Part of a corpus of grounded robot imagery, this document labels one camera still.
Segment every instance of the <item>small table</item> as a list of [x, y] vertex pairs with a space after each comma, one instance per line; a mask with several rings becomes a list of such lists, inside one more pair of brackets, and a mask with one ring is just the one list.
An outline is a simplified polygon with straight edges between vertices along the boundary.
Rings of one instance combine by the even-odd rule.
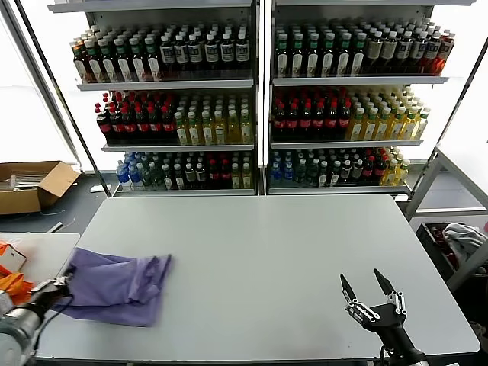
[[377, 358], [380, 340], [344, 310], [385, 302], [378, 268], [405, 294], [405, 323], [427, 355], [479, 342], [393, 199], [383, 194], [112, 198], [79, 247], [174, 255], [160, 319], [136, 328], [58, 316], [38, 356], [84, 361]]

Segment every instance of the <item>black cable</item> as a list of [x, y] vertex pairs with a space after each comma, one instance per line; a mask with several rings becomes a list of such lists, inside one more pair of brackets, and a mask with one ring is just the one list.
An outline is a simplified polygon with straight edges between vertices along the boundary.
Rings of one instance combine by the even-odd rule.
[[75, 300], [75, 295], [73, 294], [69, 294], [67, 297], [71, 297], [71, 299], [69, 299], [69, 301], [66, 303], [66, 305], [64, 307], [62, 307], [56, 314], [54, 314], [53, 316], [51, 316], [41, 327], [40, 327], [40, 331], [39, 333], [37, 333], [37, 338], [36, 338], [36, 342], [34, 343], [34, 347], [32, 348], [32, 355], [31, 357], [35, 357], [35, 355], [37, 354], [37, 350], [39, 348], [39, 341], [40, 341], [40, 336], [43, 334], [43, 331], [45, 330], [45, 328], [49, 325], [49, 323], [51, 323], [51, 320], [53, 320], [54, 318], [56, 318], [58, 315], [60, 315], [64, 310], [66, 310], [69, 305], [72, 304], [72, 302]]

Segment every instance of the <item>juice bottle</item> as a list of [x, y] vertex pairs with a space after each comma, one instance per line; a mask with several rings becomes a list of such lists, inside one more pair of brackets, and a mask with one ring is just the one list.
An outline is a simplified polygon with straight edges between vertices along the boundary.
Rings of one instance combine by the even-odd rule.
[[361, 129], [363, 127], [363, 114], [364, 108], [356, 108], [354, 118], [349, 122], [349, 128], [346, 135], [346, 140], [358, 141], [359, 135], [361, 134]]
[[235, 109], [229, 111], [229, 123], [227, 131], [228, 143], [241, 143], [241, 128], [239, 125], [239, 119], [237, 118], [237, 112]]
[[405, 107], [398, 107], [395, 113], [395, 118], [388, 122], [387, 131], [384, 133], [385, 140], [398, 140], [398, 135], [403, 127], [403, 115], [405, 114]]
[[384, 134], [387, 131], [388, 120], [390, 119], [390, 112], [391, 109], [388, 107], [384, 107], [381, 111], [381, 116], [377, 119], [377, 124], [373, 131], [373, 140], [384, 140]]
[[376, 127], [378, 108], [372, 107], [369, 109], [368, 118], [363, 120], [361, 133], [359, 134], [360, 141], [371, 141], [373, 139], [374, 128]]
[[416, 115], [419, 109], [417, 107], [411, 107], [407, 114], [405, 123], [403, 124], [402, 130], [398, 135], [398, 140], [409, 141], [412, 138], [412, 132], [416, 125]]
[[398, 161], [395, 159], [390, 161], [390, 165], [384, 172], [383, 176], [380, 179], [380, 185], [394, 185], [396, 170], [397, 170]]

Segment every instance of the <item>orange object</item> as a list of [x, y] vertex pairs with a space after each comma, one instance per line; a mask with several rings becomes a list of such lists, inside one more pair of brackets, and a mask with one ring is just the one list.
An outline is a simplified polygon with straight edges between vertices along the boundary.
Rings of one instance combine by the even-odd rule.
[[7, 291], [14, 305], [29, 301], [32, 287], [32, 282], [24, 281], [23, 273], [10, 274], [0, 279], [0, 290]]

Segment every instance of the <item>metal pole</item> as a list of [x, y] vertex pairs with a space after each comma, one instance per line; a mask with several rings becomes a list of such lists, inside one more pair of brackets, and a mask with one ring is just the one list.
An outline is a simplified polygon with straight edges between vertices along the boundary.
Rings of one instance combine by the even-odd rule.
[[[32, 42], [34, 44], [34, 47], [36, 48], [40, 60], [47, 72], [47, 75], [49, 76], [51, 82], [53, 83], [54, 89], [56, 90], [56, 94], [58, 95], [58, 98], [61, 101], [61, 104], [65, 112], [68, 114], [68, 118], [71, 122], [71, 125], [73, 126], [73, 129], [75, 130], [76, 135], [78, 136], [80, 143], [82, 144], [83, 149], [85, 150], [85, 153], [88, 159], [90, 160], [90, 163], [93, 165], [93, 170], [95, 171], [95, 174], [98, 176], [98, 179], [100, 180], [101, 186], [103, 187], [105, 194], [107, 195], [107, 197], [111, 197], [111, 193], [108, 190], [107, 184], [105, 183], [103, 176], [101, 175], [97, 165], [95, 164], [93, 156], [91, 155], [88, 146], [86, 145], [86, 142], [83, 139], [82, 133], [80, 132], [78, 125], [76, 124], [75, 119], [71, 114], [68, 104], [66, 103], [66, 100], [63, 96], [63, 93], [59, 89], [56, 78], [54, 77], [54, 74], [49, 66], [49, 63], [47, 62], [46, 57], [44, 56], [44, 52], [42, 51], [40, 44], [37, 41], [36, 34], [34, 33], [34, 29], [32, 28], [32, 25], [29, 22], [29, 19], [25, 13], [24, 7], [22, 6], [20, 0], [14, 0], [14, 2], [15, 5], [17, 6], [22, 21], [24, 22], [24, 25], [27, 28], [27, 32], [29, 33], [30, 38], [32, 39]], [[39, 88], [40, 93], [42, 94], [43, 99], [50, 110], [50, 113], [53, 115], [53, 118], [56, 121], [58, 128], [61, 130], [66, 140], [66, 143], [68, 143], [70, 149], [72, 150], [73, 155], [76, 157], [76, 159], [78, 160], [81, 166], [81, 162], [76, 152], [74, 143], [69, 135], [68, 130], [66, 129], [66, 125], [64, 123], [63, 116], [61, 115], [61, 111], [57, 107], [56, 100], [54, 99], [53, 94], [50, 92], [49, 87], [43, 78], [43, 74], [40, 71], [39, 66], [37, 65], [37, 61], [29, 47], [29, 44], [22, 32], [21, 26], [18, 23], [17, 18], [15, 17], [14, 10], [10, 6], [8, 0], [1, 0], [0, 12], [2, 13], [5, 23], [7, 24], [7, 27], [10, 30], [10, 33], [13, 36], [14, 41], [17, 44], [17, 47], [21, 52], [22, 57], [26, 62], [32, 77], [34, 78], [34, 82]]]

